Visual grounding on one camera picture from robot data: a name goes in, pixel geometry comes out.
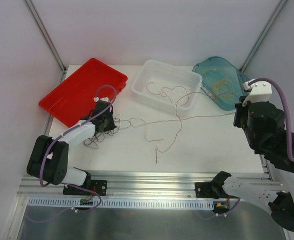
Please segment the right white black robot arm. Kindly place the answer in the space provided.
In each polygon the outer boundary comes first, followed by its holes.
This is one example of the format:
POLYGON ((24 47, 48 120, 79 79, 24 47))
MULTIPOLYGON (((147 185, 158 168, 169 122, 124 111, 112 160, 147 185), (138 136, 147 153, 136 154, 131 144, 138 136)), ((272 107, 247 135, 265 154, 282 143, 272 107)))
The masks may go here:
POLYGON ((285 115, 268 101, 243 105, 244 96, 235 103, 234 126, 241 128, 249 147, 262 155, 281 173, 288 192, 273 192, 241 181, 220 171, 210 182, 207 196, 218 199, 225 195, 238 197, 265 210, 282 228, 294 232, 294 162, 287 155, 285 115))

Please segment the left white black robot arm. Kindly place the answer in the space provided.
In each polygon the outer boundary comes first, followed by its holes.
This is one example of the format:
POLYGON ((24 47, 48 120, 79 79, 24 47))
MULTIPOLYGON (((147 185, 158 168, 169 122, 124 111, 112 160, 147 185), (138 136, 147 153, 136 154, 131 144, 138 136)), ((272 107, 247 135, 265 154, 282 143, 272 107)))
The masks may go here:
POLYGON ((95 98, 96 106, 74 126, 55 137, 41 135, 36 139, 27 174, 40 180, 41 185, 74 185, 78 193, 91 191, 89 174, 68 166, 69 150, 85 140, 115 129, 113 108, 107 97, 95 98))

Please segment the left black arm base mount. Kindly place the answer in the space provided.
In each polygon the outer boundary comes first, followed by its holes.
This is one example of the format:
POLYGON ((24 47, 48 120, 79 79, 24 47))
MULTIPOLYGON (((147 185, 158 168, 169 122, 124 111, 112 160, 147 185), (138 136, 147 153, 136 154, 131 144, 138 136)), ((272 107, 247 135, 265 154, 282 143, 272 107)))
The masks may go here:
MULTIPOLYGON (((105 196, 107 192, 107 181, 106 180, 93 180, 90 179, 87 183, 80 186, 83 189, 91 190, 96 192, 100 196, 105 196)), ((63 195, 66 196, 88 196, 89 192, 78 189, 76 187, 68 186, 63 188, 63 195)))

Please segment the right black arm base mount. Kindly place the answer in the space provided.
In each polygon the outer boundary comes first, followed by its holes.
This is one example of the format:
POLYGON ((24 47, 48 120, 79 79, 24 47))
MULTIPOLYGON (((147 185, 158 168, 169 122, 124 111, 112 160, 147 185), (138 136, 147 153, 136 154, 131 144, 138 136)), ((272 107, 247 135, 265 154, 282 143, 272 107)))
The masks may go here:
POLYGON ((196 182, 194 184, 194 187, 197 198, 219 199, 227 197, 227 194, 225 192, 214 191, 210 182, 196 182))

